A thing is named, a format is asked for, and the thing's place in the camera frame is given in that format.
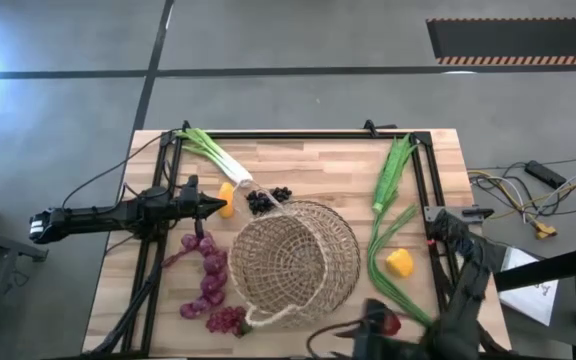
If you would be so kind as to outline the black beam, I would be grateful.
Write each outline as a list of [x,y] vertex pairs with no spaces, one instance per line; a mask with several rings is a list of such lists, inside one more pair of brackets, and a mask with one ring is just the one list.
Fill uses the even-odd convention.
[[532,286],[576,275],[576,251],[498,272],[494,278],[499,292]]

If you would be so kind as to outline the dark red apple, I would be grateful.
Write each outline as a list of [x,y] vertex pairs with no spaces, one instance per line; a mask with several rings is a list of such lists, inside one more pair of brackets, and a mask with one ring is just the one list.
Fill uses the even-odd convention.
[[381,333],[385,336],[394,336],[401,329],[401,322],[396,313],[386,313],[383,318]]

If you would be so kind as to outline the black grape bunch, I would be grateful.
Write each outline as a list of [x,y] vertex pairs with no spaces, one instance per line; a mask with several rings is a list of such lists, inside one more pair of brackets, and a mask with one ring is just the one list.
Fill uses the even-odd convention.
[[263,215],[276,207],[275,202],[283,203],[292,196],[288,187],[275,187],[267,192],[251,191],[246,195],[249,210],[253,215]]

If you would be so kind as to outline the white paper sheet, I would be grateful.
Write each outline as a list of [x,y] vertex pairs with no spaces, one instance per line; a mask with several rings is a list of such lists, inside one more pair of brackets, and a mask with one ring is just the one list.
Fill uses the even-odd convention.
[[[501,270],[511,270],[533,262],[537,262],[537,259],[532,255],[521,249],[509,247],[505,251]],[[499,300],[503,305],[542,325],[549,326],[558,284],[558,280],[551,280],[513,290],[500,291]]]

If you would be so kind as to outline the green onion bunch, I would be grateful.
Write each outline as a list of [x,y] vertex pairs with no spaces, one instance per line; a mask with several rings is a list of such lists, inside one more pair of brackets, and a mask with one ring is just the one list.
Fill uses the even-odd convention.
[[221,148],[204,130],[187,128],[186,130],[174,131],[174,135],[184,141],[182,145],[184,150],[210,160],[236,185],[253,181],[251,173]]

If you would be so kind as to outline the yellow bell pepper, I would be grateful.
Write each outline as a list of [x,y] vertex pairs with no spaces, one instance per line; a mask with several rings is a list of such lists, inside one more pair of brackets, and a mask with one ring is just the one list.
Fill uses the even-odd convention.
[[414,260],[406,249],[400,248],[388,255],[386,268],[392,275],[405,278],[414,271]]

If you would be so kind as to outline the long green onion leaves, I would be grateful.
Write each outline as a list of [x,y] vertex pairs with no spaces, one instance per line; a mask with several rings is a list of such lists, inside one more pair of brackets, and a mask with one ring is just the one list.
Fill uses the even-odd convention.
[[424,328],[428,328],[433,322],[431,317],[415,304],[403,290],[389,280],[377,264],[377,255],[382,248],[416,214],[417,208],[414,205],[408,206],[382,234],[379,233],[379,230],[384,220],[384,215],[376,216],[372,224],[367,249],[367,273],[371,283],[379,293],[394,302],[411,320]]

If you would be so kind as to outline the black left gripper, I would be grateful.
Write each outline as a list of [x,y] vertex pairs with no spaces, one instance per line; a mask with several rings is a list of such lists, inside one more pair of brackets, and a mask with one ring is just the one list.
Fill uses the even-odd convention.
[[187,182],[180,187],[179,194],[170,202],[172,206],[169,212],[170,221],[179,221],[185,218],[206,219],[227,206],[227,200],[208,195],[199,196],[198,184],[198,176],[191,175]]

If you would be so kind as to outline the black power brick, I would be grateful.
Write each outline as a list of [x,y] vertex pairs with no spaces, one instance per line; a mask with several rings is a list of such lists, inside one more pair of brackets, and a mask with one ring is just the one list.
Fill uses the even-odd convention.
[[567,181],[565,177],[535,160],[531,160],[525,164],[524,172],[554,190],[564,185]]

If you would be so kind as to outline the woven straw basket with handles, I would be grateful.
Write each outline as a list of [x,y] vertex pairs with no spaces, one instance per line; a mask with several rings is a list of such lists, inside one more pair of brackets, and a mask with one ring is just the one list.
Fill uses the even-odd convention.
[[289,201],[249,221],[233,240],[228,271],[252,328],[304,327],[352,294],[361,251],[350,225],[313,201]]

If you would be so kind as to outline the black hazard-striped floor mat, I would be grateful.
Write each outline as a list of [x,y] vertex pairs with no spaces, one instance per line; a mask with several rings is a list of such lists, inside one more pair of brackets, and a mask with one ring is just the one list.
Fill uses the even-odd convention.
[[440,65],[576,65],[576,18],[433,18],[426,26]]

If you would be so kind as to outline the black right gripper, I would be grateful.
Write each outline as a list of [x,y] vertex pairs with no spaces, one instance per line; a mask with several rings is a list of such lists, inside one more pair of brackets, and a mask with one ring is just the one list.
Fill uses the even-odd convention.
[[389,312],[396,313],[379,300],[368,298],[364,302],[359,325],[353,332],[352,359],[431,360],[421,345],[395,339],[395,335],[385,336],[381,333],[384,315]]

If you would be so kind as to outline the black aluminium table frame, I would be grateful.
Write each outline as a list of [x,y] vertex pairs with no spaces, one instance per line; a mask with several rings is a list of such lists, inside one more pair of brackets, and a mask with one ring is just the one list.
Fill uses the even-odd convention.
[[[406,165],[399,195],[391,214],[407,206],[468,207],[474,202],[464,156],[453,129],[413,130],[410,138],[420,145]],[[213,139],[238,160],[265,188],[288,187],[295,198],[322,203],[339,213],[350,225],[361,249],[369,242],[373,213],[372,193],[380,167],[394,137],[381,130],[372,138],[367,130],[254,130],[213,131]],[[128,306],[136,276],[149,274],[156,249],[142,247],[124,232],[108,240],[96,295],[83,341],[83,349],[98,346]],[[461,265],[458,256],[447,255],[442,244],[430,244],[424,217],[415,215],[378,254],[409,251],[414,271],[397,280],[415,304],[436,317],[446,302],[436,293],[431,257],[438,254],[442,268],[452,274]],[[325,321],[303,328],[266,327],[237,338],[211,333],[203,319],[185,320],[180,306],[199,293],[200,256],[190,254],[164,270],[157,303],[140,309],[132,333],[130,350],[145,358],[292,358],[310,350],[349,353],[352,344],[334,337]]]

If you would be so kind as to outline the red grape bunch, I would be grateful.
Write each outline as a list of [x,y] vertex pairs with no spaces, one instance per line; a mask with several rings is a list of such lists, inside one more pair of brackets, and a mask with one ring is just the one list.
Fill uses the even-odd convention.
[[206,328],[211,333],[230,333],[241,338],[253,330],[246,321],[246,313],[247,311],[241,306],[221,308],[209,316]]

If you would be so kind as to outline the grey mounting plate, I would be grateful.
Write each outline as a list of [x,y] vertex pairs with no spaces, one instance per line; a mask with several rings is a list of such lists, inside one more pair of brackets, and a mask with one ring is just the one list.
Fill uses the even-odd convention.
[[423,208],[426,222],[434,222],[440,214],[446,213],[470,225],[481,224],[494,214],[491,208],[482,208],[477,205],[470,207],[425,206]]

